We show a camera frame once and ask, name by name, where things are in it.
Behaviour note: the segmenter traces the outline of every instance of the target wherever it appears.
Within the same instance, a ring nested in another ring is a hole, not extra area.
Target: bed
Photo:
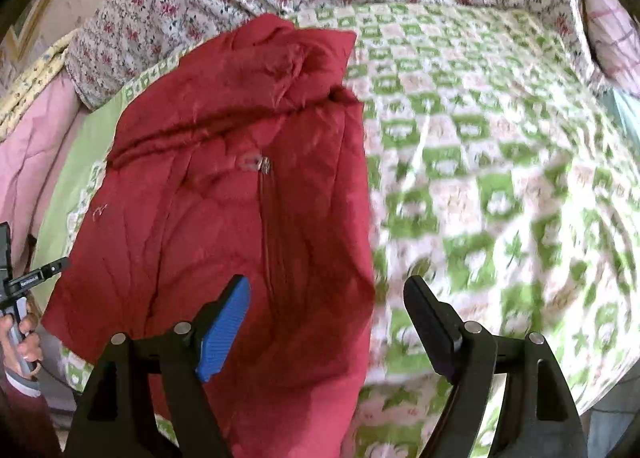
[[[580,412],[640,357],[638,167],[593,94],[579,0],[386,1],[108,0],[66,50],[61,76],[98,110],[52,177],[32,261],[69,254],[100,215],[120,114],[186,51],[265,11],[356,31],[345,84],[365,102],[376,307],[345,457],[417,456],[446,402],[402,303],[408,275],[493,333],[542,332]],[[41,308],[53,287],[36,292]],[[68,350],[62,366],[81,390],[91,366]]]

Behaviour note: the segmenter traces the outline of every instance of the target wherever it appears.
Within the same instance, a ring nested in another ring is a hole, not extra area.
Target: yellow floral cloth
[[[22,115],[42,90],[60,73],[65,65],[66,48],[76,30],[50,46],[44,55],[16,78],[0,100],[0,143],[15,129]]]

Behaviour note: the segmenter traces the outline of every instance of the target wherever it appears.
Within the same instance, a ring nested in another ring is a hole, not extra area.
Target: finger
[[[41,361],[44,358],[42,348],[36,348],[35,350],[28,352],[23,356],[23,358],[27,362]]]
[[[12,372],[20,375],[20,364],[18,362],[18,356],[15,352],[5,353],[4,354],[4,368],[7,370],[12,370]]]
[[[22,321],[20,321],[20,324],[18,325],[20,331],[25,335],[27,335],[27,333],[29,332],[33,332],[33,330],[36,329],[37,326],[38,318],[32,313],[27,314],[26,317],[22,319]]]
[[[14,325],[13,315],[9,314],[9,315],[4,315],[0,317],[0,336],[6,337],[7,333],[9,333],[9,330],[11,329],[11,326],[13,325]]]
[[[26,358],[27,355],[32,355],[40,350],[40,337],[37,333],[30,333],[25,340],[18,344],[16,349],[18,355]]]

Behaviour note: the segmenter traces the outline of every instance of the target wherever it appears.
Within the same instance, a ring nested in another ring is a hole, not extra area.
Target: pink quilt
[[[62,167],[56,159],[79,107],[74,86],[63,70],[33,101],[14,132],[0,143],[0,223],[8,221],[12,229],[12,260],[17,275],[28,263],[27,238],[37,235],[38,218],[42,218],[56,180],[50,173],[54,165]]]

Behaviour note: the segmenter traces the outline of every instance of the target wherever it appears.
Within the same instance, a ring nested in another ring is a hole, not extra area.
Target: red jacket
[[[43,396],[16,390],[0,365],[0,444],[3,458],[60,458],[60,442]]]
[[[113,333],[162,333],[246,275],[248,314],[205,386],[236,458],[337,456],[364,380],[362,104],[341,87],[354,40],[262,16],[135,99],[43,319],[94,362]]]

